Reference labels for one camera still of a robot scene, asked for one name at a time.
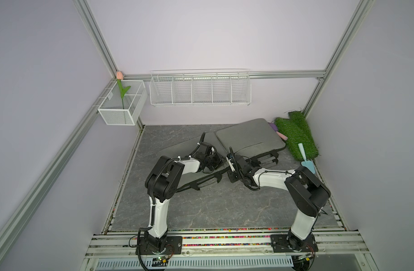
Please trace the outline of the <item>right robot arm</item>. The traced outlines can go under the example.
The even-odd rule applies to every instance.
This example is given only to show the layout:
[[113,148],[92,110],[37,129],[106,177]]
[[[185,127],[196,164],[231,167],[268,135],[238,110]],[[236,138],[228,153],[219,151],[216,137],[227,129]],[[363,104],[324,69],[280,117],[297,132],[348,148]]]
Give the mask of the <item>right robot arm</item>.
[[286,238],[290,249],[298,251],[310,242],[312,229],[323,207],[331,197],[331,191],[307,167],[299,166],[292,171],[268,170],[248,162],[233,152],[227,155],[231,181],[240,181],[252,191],[271,187],[287,191],[298,211]]

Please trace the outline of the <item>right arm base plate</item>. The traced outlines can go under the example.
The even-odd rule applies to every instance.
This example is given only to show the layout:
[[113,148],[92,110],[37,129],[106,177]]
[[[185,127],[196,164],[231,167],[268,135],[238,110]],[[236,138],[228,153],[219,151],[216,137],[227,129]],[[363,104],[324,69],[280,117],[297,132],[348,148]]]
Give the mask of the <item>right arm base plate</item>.
[[313,234],[310,234],[305,240],[300,240],[290,234],[273,234],[270,238],[271,246],[275,253],[319,251]]

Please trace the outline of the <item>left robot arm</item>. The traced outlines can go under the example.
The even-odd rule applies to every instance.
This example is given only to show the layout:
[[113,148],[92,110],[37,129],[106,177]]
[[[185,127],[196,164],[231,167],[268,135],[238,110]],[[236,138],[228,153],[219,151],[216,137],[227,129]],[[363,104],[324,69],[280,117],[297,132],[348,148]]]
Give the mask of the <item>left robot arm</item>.
[[158,159],[145,182],[150,200],[150,219],[146,229],[149,243],[159,246],[166,239],[169,201],[176,193],[182,176],[205,170],[213,172],[223,161],[223,156],[209,143],[198,143],[189,155],[183,157],[163,155]]

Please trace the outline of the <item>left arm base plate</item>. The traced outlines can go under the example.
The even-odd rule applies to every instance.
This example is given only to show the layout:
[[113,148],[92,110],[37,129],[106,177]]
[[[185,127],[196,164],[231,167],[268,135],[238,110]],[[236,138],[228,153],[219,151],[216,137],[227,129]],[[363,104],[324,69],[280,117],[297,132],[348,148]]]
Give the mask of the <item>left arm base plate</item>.
[[182,236],[141,237],[136,252],[139,255],[180,255],[182,253]]

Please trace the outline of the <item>grey laptop bag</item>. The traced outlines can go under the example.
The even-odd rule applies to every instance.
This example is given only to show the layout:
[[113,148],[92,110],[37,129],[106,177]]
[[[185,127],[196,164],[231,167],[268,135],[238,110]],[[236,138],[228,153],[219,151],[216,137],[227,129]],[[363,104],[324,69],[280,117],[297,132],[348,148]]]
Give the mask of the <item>grey laptop bag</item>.
[[264,168],[277,165],[279,154],[286,147],[284,140],[264,119],[224,128],[215,135],[227,151],[233,149],[236,155]]
[[[223,158],[222,165],[211,173],[197,172],[200,162],[191,157],[191,153],[196,149],[198,144],[202,142],[213,145]],[[216,182],[220,182],[222,175],[229,171],[229,164],[226,159],[227,151],[213,132],[204,132],[199,138],[194,138],[165,148],[158,153],[158,156],[175,159],[177,163],[184,164],[183,174],[179,181],[178,188],[176,189],[177,193],[188,189],[200,190],[206,182],[212,179],[215,179]]]

